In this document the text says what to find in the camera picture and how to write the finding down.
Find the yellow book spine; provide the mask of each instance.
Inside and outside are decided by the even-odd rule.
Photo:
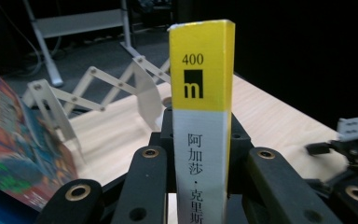
[[[235,24],[170,28],[179,223],[225,223]]]

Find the book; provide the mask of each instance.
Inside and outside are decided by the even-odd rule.
[[[225,223],[235,23],[170,27],[179,223]]]
[[[69,148],[0,78],[0,190],[41,211],[76,178]]]

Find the metal bolt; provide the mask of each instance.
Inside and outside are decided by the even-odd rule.
[[[40,84],[34,85],[34,90],[40,91],[42,89],[42,86]]]

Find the metal stand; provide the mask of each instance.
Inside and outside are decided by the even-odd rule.
[[[54,87],[60,87],[63,85],[63,81],[55,62],[51,59],[50,53],[48,52],[45,38],[123,26],[124,42],[120,44],[130,53],[130,55],[132,55],[132,57],[140,56],[131,45],[130,24],[126,0],[121,0],[121,9],[44,19],[37,19],[34,16],[28,0],[22,1],[34,28],[34,33],[40,48],[42,49],[43,56],[45,57],[46,68],[48,69],[51,84]]]

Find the table surface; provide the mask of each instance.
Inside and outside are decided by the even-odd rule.
[[[161,99],[171,96],[168,83],[159,84],[158,90]],[[345,170],[342,155],[332,152],[312,157],[304,148],[337,139],[336,131],[236,76],[232,103],[233,114],[254,146],[279,151],[302,177],[325,181]],[[101,185],[128,172],[133,153],[147,146],[152,132],[138,114],[135,96],[113,102],[104,112],[91,111],[70,121],[84,157],[83,161],[74,151],[79,177]],[[169,223],[177,223],[174,194],[170,194],[169,209]]]

